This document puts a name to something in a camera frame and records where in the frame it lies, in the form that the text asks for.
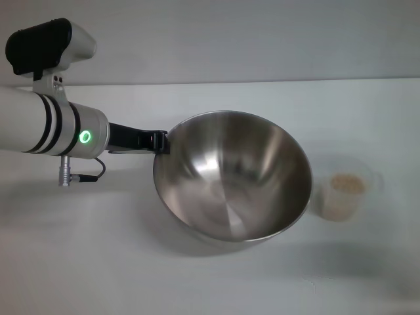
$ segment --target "white surface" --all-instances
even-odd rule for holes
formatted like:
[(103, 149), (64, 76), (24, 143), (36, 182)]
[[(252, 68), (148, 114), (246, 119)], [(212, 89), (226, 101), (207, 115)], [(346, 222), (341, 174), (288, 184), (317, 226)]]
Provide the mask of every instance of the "white surface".
[(45, 130), (47, 118), (41, 98), (34, 93), (0, 87), (0, 109), (0, 148), (31, 150)]
[[(382, 174), (385, 190), (342, 224), (316, 215), (314, 199), (287, 232), (229, 253), (175, 223), (156, 194), (151, 155), (103, 154), (108, 172), (98, 183), (66, 190), (57, 186), (57, 157), (0, 152), (2, 314), (384, 314), (389, 304), (378, 300), (395, 306), (407, 288), (418, 293), (418, 264), (407, 269), (402, 255), (387, 261), (396, 247), (417, 248), (420, 80), (71, 87), (67, 94), (111, 122), (143, 129), (170, 129), (211, 110), (257, 114), (299, 141), (316, 178), (326, 156), (342, 154)], [(95, 161), (72, 163), (72, 171), (99, 170)], [(411, 277), (402, 281), (401, 269)]]
[(71, 84), (419, 77), (416, 0), (14, 0), (0, 11), (1, 85), (16, 30), (65, 17), (97, 41)]

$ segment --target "plastic cup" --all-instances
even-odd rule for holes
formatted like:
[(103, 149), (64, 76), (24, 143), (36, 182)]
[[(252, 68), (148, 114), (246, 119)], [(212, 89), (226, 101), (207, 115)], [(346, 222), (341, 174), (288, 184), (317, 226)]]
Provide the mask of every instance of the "plastic cup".
[(366, 195), (378, 181), (378, 174), (352, 158), (333, 161), (328, 173), (322, 181), (321, 216), (329, 221), (348, 220), (362, 207)]

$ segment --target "stainless steel bowl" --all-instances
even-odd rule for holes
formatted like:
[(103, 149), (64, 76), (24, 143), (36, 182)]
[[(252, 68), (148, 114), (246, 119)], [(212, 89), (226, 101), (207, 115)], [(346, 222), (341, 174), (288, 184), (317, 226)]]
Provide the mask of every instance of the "stainless steel bowl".
[(279, 126), (242, 112), (209, 112), (168, 134), (154, 182), (167, 208), (190, 228), (228, 242), (269, 238), (295, 223), (312, 191), (298, 143)]

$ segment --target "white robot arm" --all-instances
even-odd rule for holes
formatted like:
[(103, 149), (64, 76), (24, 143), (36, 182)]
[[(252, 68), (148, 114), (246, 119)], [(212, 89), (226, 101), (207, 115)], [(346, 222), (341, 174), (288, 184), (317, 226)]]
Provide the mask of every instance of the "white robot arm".
[(18, 31), (7, 41), (14, 73), (33, 77), (33, 91), (0, 87), (0, 149), (60, 156), (61, 186), (98, 179), (72, 176), (70, 157), (93, 159), (104, 150), (169, 153), (166, 131), (109, 123), (100, 110), (67, 100), (60, 71), (95, 51), (94, 39), (64, 18)]

